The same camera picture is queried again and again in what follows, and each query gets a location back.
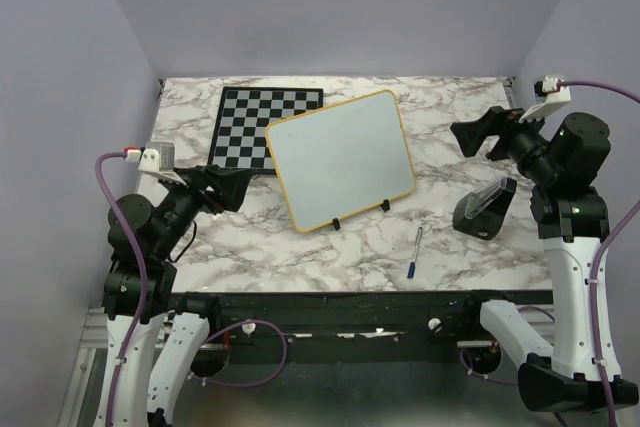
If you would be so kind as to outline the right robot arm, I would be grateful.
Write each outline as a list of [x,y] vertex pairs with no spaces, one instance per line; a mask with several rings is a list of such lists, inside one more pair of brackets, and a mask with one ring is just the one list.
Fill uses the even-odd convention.
[[506,300],[464,309],[460,326],[469,337],[490,333],[518,369],[517,387],[534,412],[610,415],[639,401],[635,383],[622,377],[612,346],[605,286],[610,234],[608,209],[592,182],[608,156],[609,128],[582,112],[565,117],[551,139],[543,121],[527,121],[521,109],[490,108],[450,130],[462,154],[474,156],[497,139],[490,161],[511,160],[533,182],[530,209],[552,274],[554,340],[546,341]]

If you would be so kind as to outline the yellow framed whiteboard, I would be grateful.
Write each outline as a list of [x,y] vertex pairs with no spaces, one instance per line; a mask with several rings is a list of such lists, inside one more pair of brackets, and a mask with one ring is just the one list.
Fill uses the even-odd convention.
[[295,230],[381,208],[416,189],[397,97],[384,89],[274,121],[267,145]]

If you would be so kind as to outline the blue whiteboard marker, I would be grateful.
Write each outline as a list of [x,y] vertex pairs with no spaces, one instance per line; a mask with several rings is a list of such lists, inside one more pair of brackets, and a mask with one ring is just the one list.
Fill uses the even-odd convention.
[[413,244],[413,252],[412,252],[412,256],[409,262],[409,266],[408,266],[408,270],[407,270],[407,278],[408,279],[413,279],[415,276],[415,271],[416,271],[416,266],[417,266],[417,260],[418,260],[418,256],[419,256],[419,250],[420,250],[420,242],[423,236],[423,228],[419,227],[417,229],[416,232],[416,237],[414,240],[414,244]]

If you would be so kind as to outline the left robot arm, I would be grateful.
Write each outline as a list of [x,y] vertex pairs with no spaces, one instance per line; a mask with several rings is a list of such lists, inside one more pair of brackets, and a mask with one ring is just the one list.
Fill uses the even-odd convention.
[[110,205],[113,249],[103,299],[109,357],[95,423],[145,426],[152,349],[177,273],[171,253],[199,213],[238,211],[253,174],[214,165],[179,168],[179,182],[164,183],[167,193],[159,205],[139,194],[115,199],[100,164],[95,174]]

